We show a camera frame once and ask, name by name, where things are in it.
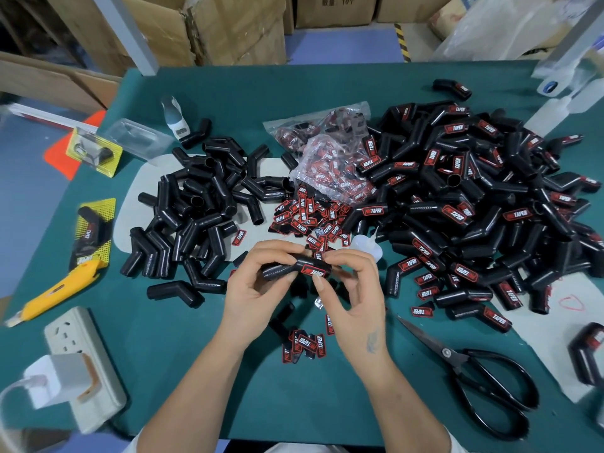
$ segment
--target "tattoo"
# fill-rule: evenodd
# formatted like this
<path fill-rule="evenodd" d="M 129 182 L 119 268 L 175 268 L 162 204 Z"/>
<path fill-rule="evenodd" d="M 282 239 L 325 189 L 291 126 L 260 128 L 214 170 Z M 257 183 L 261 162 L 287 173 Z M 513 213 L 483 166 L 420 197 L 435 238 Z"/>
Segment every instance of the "tattoo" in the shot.
<path fill-rule="evenodd" d="M 378 332 L 377 330 L 373 331 L 371 334 L 367 336 L 367 353 L 375 354 L 378 349 Z"/>

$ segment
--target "green table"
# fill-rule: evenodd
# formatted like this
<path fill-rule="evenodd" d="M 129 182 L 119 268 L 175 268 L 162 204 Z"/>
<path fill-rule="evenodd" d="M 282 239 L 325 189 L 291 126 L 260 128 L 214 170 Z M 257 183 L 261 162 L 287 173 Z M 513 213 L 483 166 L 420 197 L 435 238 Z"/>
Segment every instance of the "green table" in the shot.
<path fill-rule="evenodd" d="M 204 67 L 162 69 L 153 78 L 136 70 L 125 77 L 100 133 L 118 118 L 129 118 L 168 133 L 159 98 L 174 95 L 189 121 L 211 118 L 215 135 L 235 137 L 247 152 L 267 143 L 271 154 L 282 150 L 264 131 L 263 121 L 309 113 L 367 100 L 374 116 L 392 104 L 442 99 L 430 83 L 452 78 L 470 87 L 469 104 L 475 110 L 505 107 L 513 117 L 528 117 L 545 101 L 535 92 L 538 81 L 530 78 L 534 62 L 369 64 L 353 66 Z M 604 104 L 588 116 L 571 116 L 555 134 L 584 133 L 583 144 L 570 148 L 562 158 L 564 170 L 603 179 L 604 153 L 598 124 Z M 23 280 L 14 293 L 7 314 L 12 315 L 30 298 L 66 274 L 76 209 L 82 202 L 117 198 L 118 209 L 142 163 L 125 159 L 119 172 L 108 179 L 89 168 L 80 168 L 68 187 Z M 601 195 L 582 221 L 602 229 Z M 385 261 L 400 256 L 385 249 Z M 0 328 L 0 388 L 19 378 L 23 369 L 48 352 L 42 328 L 75 305 L 90 309 L 109 355 L 129 396 L 129 404 L 115 420 L 137 433 L 165 401 L 200 350 L 214 334 L 222 315 L 222 297 L 206 296 L 198 310 L 178 299 L 150 301 L 146 287 L 156 281 L 134 280 L 119 274 L 126 254 L 114 248 L 103 279 L 41 317 L 7 330 Z M 382 261 L 381 268 L 387 265 Z M 222 274 L 225 278 L 229 266 Z M 177 278 L 185 279 L 179 269 Z M 596 280 L 600 287 L 604 281 Z M 398 299 L 388 305 L 403 317 L 417 304 L 412 277 L 402 283 Z M 301 302 L 288 325 L 297 323 L 310 333 L 325 330 L 324 311 L 311 301 Z M 604 437 L 577 406 L 562 395 L 557 383 L 532 350 L 515 332 L 500 335 L 484 324 L 467 320 L 451 322 L 437 311 L 433 320 L 416 320 L 428 333 L 455 348 L 485 348 L 505 353 L 522 363 L 538 382 L 542 403 L 529 415 L 532 430 L 525 442 L 503 443 L 477 428 L 462 410 L 446 379 L 446 368 L 418 340 L 389 320 L 390 352 L 413 387 L 435 415 L 470 451 L 567 453 L 602 451 Z M 301 359 L 283 365 L 276 335 L 267 330 L 246 352 L 228 405 L 221 436 L 255 440 L 351 445 L 382 445 L 378 424 L 366 392 L 345 360 L 334 337 L 327 338 L 328 357 Z M 33 411 L 23 394 L 8 398 L 5 412 L 14 426 L 74 428 L 67 404 Z"/>

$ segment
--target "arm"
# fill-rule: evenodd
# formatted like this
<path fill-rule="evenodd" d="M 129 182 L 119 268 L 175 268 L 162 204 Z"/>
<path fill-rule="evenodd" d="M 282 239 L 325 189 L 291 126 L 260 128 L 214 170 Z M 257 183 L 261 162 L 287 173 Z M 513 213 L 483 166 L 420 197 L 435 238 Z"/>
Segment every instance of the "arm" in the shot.
<path fill-rule="evenodd" d="M 324 261 L 344 282 L 352 308 L 343 308 L 327 281 L 315 275 L 313 282 L 332 320 L 338 344 L 369 394 L 386 451 L 449 453 L 447 430 L 413 390 L 386 348 L 386 311 L 373 258 L 345 249 L 326 253 Z M 355 274 L 336 267 L 343 265 L 354 269 Z"/>
<path fill-rule="evenodd" d="M 293 264 L 300 244 L 257 243 L 229 280 L 221 325 L 174 392 L 145 426 L 138 453 L 212 453 L 243 352 L 266 328 L 297 273 L 263 283 L 262 264 Z"/>

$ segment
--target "white power strip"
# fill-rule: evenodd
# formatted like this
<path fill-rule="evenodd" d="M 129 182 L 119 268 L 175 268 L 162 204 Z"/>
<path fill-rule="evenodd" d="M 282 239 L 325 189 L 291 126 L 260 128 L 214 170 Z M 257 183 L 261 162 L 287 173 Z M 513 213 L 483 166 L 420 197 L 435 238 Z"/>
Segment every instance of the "white power strip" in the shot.
<path fill-rule="evenodd" d="M 80 432 L 93 433 L 124 408 L 127 398 L 90 313 L 74 307 L 45 327 L 44 336 L 51 354 L 85 353 L 94 364 L 99 383 L 83 400 L 70 402 Z"/>

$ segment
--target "white paper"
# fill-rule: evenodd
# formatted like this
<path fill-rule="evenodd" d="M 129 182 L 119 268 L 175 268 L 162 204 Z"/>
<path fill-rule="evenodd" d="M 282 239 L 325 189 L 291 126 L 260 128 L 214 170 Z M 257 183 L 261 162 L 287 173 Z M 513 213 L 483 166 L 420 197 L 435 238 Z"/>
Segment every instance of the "white paper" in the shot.
<path fill-rule="evenodd" d="M 130 189 L 128 189 L 124 203 L 121 205 L 120 212 L 115 220 L 113 241 L 120 251 L 132 252 L 130 229 L 133 227 L 142 227 L 145 229 L 153 219 L 153 208 L 140 203 L 138 195 L 141 192 L 147 192 L 154 196 L 157 195 L 157 182 L 160 177 L 182 168 L 172 154 L 164 154 L 157 157 L 154 159 L 154 162 L 157 167 L 146 162 L 140 168 L 132 181 Z M 289 176 L 289 168 L 278 158 L 261 159 L 259 168 L 261 176 Z M 246 189 L 242 189 L 242 191 L 249 194 Z M 231 245 L 235 235 L 225 239 L 226 260 L 232 261 L 236 259 L 243 252 L 251 250 L 255 243 L 263 240 L 287 240 L 288 242 L 306 244 L 305 237 L 296 238 L 293 234 L 284 236 L 268 231 L 269 226 L 273 222 L 277 206 L 279 206 L 278 203 L 264 204 L 261 202 L 260 208 L 262 209 L 265 221 L 261 225 L 255 226 L 249 218 L 247 207 L 238 204 L 238 212 L 232 220 L 237 224 L 239 229 L 243 229 L 247 233 L 239 246 Z M 334 249 L 341 249 L 342 241 L 337 238 L 335 243 L 329 243 L 329 245 Z"/>
<path fill-rule="evenodd" d="M 552 285 L 549 315 L 531 312 L 528 297 L 520 295 L 524 307 L 509 312 L 499 299 L 493 304 L 533 348 L 562 392 L 577 403 L 593 387 L 579 382 L 568 345 L 590 322 L 604 324 L 604 295 L 584 274 L 572 274 Z"/>

